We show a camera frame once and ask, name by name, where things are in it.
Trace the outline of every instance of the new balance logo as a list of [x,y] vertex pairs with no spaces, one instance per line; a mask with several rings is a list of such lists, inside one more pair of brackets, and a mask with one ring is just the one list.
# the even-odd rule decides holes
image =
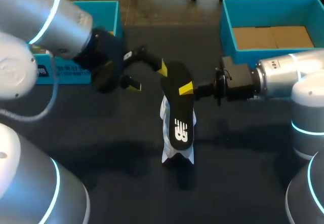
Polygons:
[[188,128],[187,124],[182,123],[181,121],[174,119],[175,127],[175,136],[178,141],[187,142],[188,133],[186,129]]
[[46,67],[44,65],[38,65],[37,76],[38,77],[48,77],[49,76],[49,73],[47,72]]

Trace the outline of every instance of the blue light ring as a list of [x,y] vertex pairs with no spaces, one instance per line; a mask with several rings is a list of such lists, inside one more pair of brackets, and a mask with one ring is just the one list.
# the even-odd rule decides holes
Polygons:
[[54,195],[52,198],[52,201],[50,203],[50,206],[48,207],[45,215],[42,217],[42,219],[40,220],[40,222],[38,224],[45,224],[45,222],[47,221],[47,219],[49,218],[50,214],[52,213],[55,203],[57,201],[57,197],[59,195],[59,191],[60,191],[60,184],[61,184],[61,177],[60,177],[60,171],[59,168],[56,164],[56,162],[51,158],[54,167],[55,167],[55,172],[56,172],[56,186],[55,186],[55,191],[54,191]]
[[314,136],[324,136],[324,132],[310,132],[307,130],[300,129],[293,123],[293,121],[292,121],[292,126],[295,130],[297,130],[298,132],[303,133],[303,134],[314,135]]
[[313,200],[315,201],[316,205],[318,206],[318,208],[320,209],[322,214],[324,214],[324,208],[321,205],[321,203],[319,202],[319,200],[318,200],[318,198],[317,198],[317,196],[316,196],[316,194],[314,192],[313,185],[312,185],[311,179],[310,179],[311,166],[312,166],[313,160],[314,160],[315,156],[317,155],[317,153],[313,156],[313,158],[309,162],[309,165],[308,165],[308,168],[307,168],[307,181],[308,181],[309,190],[310,190],[310,193],[311,193],[311,195],[313,197]]
[[36,43],[46,32],[46,30],[49,28],[50,24],[52,23],[54,16],[56,15],[56,12],[59,8],[60,0],[54,0],[53,6],[50,10],[50,14],[48,15],[43,27],[40,29],[39,33],[29,42],[29,44]]

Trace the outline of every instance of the black mount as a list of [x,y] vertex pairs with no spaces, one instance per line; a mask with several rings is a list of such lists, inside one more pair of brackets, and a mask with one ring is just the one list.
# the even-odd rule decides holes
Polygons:
[[223,57],[215,68],[215,79],[194,89],[195,100],[213,96],[217,104],[221,100],[247,100],[260,92],[260,78],[256,69],[247,64],[234,64],[231,57]]
[[93,29],[85,49],[74,62],[91,73],[93,87],[101,93],[109,93],[119,85],[123,89],[141,90],[141,83],[123,74],[137,62],[144,62],[153,71],[161,72],[163,59],[148,53],[145,46],[125,52],[122,40],[103,29]]

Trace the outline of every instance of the end effector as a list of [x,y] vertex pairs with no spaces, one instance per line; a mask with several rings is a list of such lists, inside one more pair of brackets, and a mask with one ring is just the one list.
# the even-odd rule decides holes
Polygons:
[[324,50],[288,54],[262,59],[256,67],[234,64],[223,57],[215,71],[215,80],[195,89],[196,100],[214,96],[220,105],[228,101],[247,100],[256,96],[271,99],[290,97],[293,85],[305,75],[324,69]]

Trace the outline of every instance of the yellow tape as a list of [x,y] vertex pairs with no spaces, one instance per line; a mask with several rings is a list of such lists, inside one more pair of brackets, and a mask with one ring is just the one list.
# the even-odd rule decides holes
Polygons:
[[193,94],[192,81],[190,81],[187,85],[184,85],[184,86],[179,88],[179,95],[180,96],[189,95],[189,94]]
[[168,68],[162,59],[161,68],[157,71],[158,73],[162,74],[164,77],[168,77]]
[[137,91],[137,92],[139,92],[139,91],[142,91],[142,84],[140,85],[140,89],[137,89],[137,88],[135,88],[133,86],[128,86],[127,89],[130,90],[130,91]]

